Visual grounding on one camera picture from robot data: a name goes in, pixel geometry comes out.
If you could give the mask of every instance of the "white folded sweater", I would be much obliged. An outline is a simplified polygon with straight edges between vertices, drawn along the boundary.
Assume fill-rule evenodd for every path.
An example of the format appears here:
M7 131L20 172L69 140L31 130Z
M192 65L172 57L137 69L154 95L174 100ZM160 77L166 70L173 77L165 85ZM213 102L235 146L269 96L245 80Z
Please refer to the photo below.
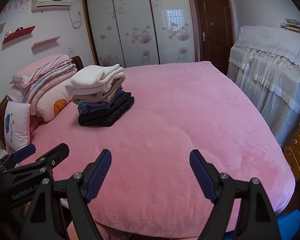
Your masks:
M97 91L95 93L108 92L114 79L124 76L122 71L119 64L111 67L90 65L73 75L65 87L70 95L88 95L86 92L90 90Z

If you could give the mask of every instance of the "glass wardrobe panel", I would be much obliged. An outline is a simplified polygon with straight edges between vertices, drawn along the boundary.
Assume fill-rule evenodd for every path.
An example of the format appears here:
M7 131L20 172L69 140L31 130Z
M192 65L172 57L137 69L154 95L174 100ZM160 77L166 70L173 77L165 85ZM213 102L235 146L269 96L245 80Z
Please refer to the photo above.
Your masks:
M101 66L126 67L112 0L87 0L92 36Z
M159 64L149 0L113 0L127 67Z
M151 0L160 63L194 62L194 32L189 0Z

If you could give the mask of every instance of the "brown door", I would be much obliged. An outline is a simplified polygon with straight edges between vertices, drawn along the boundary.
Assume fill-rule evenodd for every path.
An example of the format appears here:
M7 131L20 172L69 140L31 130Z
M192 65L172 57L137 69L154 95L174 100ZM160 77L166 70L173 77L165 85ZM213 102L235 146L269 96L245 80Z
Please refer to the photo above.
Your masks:
M229 0L195 0L200 59L211 63L227 75L230 49L233 46L232 17Z

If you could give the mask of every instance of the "air conditioner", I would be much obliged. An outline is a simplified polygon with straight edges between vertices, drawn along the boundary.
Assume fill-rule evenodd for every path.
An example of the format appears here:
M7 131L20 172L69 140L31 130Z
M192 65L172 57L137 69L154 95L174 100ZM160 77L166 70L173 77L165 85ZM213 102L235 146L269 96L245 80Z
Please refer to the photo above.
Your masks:
M73 4L73 0L32 0L31 11L48 9L67 9Z

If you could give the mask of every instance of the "purple folded garment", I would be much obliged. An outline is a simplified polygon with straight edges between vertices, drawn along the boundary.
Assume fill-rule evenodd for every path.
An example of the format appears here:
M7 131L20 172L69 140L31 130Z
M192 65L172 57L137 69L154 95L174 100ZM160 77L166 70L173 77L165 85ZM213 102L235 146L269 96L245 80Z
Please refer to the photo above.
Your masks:
M114 94L114 98L111 100L110 103L107 103L105 101L101 101L101 102L97 102L97 103L82 103L78 106L78 111L79 114L90 114L93 113L97 110L101 110L101 109L110 109L111 105L113 104L113 102L118 98L119 95L121 95L122 93L124 93L124 91L122 90L122 87L119 87L117 89L117 91Z

